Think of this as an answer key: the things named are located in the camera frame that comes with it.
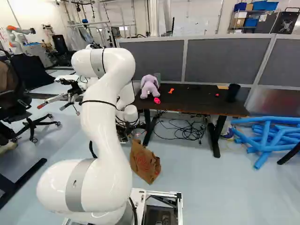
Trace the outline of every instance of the brown paper bag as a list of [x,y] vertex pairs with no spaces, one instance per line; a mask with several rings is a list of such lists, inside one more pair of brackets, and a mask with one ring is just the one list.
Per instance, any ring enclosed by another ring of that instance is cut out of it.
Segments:
[[141,145],[141,140],[137,139],[132,140],[130,166],[148,184],[152,184],[161,171],[160,158]]

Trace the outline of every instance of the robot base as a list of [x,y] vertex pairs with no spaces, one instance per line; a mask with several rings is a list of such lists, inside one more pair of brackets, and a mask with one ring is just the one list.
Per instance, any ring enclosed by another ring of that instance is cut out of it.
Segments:
[[[180,192],[146,191],[133,188],[130,197],[136,207],[138,225],[183,225],[183,200]],[[82,224],[66,218],[62,225]]]

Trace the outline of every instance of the purple stuffed animal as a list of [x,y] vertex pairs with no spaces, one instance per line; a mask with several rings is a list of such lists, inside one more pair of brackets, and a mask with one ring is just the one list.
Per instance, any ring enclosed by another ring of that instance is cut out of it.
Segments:
[[159,84],[158,80],[153,75],[146,75],[143,76],[141,80],[141,89],[142,93],[140,98],[144,99],[148,97],[148,94],[151,93],[153,97],[157,98],[160,96],[160,93],[158,92]]

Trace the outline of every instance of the black cup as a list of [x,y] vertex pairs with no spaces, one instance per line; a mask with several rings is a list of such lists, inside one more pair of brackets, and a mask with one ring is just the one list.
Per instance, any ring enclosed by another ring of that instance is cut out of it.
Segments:
[[240,85],[231,83],[227,91],[226,102],[235,102],[236,101],[235,97],[238,94],[239,90],[240,90]]

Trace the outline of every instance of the red toy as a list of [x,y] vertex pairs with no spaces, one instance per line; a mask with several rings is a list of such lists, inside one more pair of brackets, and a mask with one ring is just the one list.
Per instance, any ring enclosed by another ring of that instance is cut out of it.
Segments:
[[171,88],[170,91],[168,92],[169,94],[172,94],[172,92],[174,91],[174,88]]
[[159,105],[159,104],[160,104],[159,98],[155,97],[155,98],[154,98],[154,102],[155,102],[155,104],[158,104],[158,105]]

